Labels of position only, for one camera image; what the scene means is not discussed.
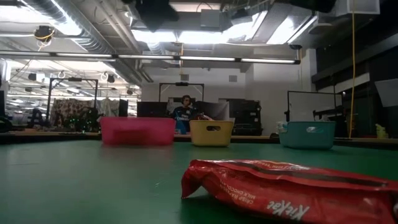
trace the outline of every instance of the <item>white wall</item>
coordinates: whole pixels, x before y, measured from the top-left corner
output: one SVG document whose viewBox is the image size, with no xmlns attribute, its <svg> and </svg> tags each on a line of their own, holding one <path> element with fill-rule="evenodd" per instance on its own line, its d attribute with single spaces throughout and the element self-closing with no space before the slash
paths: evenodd
<svg viewBox="0 0 398 224">
<path fill-rule="evenodd" d="M 245 96 L 261 102 L 263 135 L 277 132 L 276 122 L 286 120 L 288 90 L 315 90 L 311 83 L 311 76 L 317 72 L 314 53 L 315 50 L 308 50 L 301 65 L 254 64 L 253 71 L 246 73 Z"/>
<path fill-rule="evenodd" d="M 154 79 L 155 83 L 146 83 L 142 86 L 142 101 L 159 100 L 159 83 L 180 82 L 180 69 L 169 68 L 167 70 L 159 68 L 146 68 L 147 73 Z M 189 83 L 205 84 L 205 101 L 216 103 L 219 98 L 240 98 L 245 97 L 245 77 L 239 69 L 212 68 L 210 71 L 202 68 L 184 68 L 184 74 L 189 74 Z M 230 83 L 229 76 L 237 75 L 238 82 Z M 161 101 L 167 101 L 169 97 L 181 97 L 190 95 L 192 98 L 201 100 L 201 94 L 193 86 L 170 85 L 163 91 Z"/>
</svg>

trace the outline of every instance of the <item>red candy wrapper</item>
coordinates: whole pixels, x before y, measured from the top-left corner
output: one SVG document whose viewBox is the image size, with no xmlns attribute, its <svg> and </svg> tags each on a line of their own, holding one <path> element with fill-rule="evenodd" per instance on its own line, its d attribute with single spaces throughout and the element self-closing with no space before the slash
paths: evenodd
<svg viewBox="0 0 398 224">
<path fill-rule="evenodd" d="M 182 198 L 203 186 L 253 215 L 303 223 L 396 223 L 398 182 L 272 161 L 191 161 Z"/>
</svg>

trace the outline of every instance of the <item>air vent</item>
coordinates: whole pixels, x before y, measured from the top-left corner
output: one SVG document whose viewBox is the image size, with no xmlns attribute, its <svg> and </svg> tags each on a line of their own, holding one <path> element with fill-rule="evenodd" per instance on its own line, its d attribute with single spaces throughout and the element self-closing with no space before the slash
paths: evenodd
<svg viewBox="0 0 398 224">
<path fill-rule="evenodd" d="M 181 81 L 182 82 L 187 82 L 189 81 L 189 75 L 188 74 L 181 74 Z"/>
<path fill-rule="evenodd" d="M 230 75 L 229 76 L 229 82 L 238 82 L 238 76 L 237 75 Z"/>
</svg>

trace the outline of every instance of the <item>man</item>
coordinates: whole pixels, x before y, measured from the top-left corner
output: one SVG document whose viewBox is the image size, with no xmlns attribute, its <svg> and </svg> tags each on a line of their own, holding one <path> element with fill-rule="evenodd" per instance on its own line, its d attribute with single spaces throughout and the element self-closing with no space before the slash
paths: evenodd
<svg viewBox="0 0 398 224">
<path fill-rule="evenodd" d="M 191 119 L 193 113 L 192 108 L 189 107 L 191 105 L 191 97 L 189 95 L 185 95 L 182 97 L 181 102 L 182 106 L 175 108 L 172 116 L 177 120 L 177 126 L 178 123 L 182 123 L 185 128 L 185 132 L 190 132 L 191 129 L 189 127 L 189 120 Z"/>
</svg>

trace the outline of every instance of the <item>basket handle hole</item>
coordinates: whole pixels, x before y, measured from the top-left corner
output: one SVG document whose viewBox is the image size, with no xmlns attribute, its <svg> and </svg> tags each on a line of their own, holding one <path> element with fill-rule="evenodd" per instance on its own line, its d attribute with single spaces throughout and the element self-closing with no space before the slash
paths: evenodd
<svg viewBox="0 0 398 224">
<path fill-rule="evenodd" d="M 220 126 L 207 126 L 206 127 L 207 131 L 219 131 L 221 130 Z"/>
</svg>

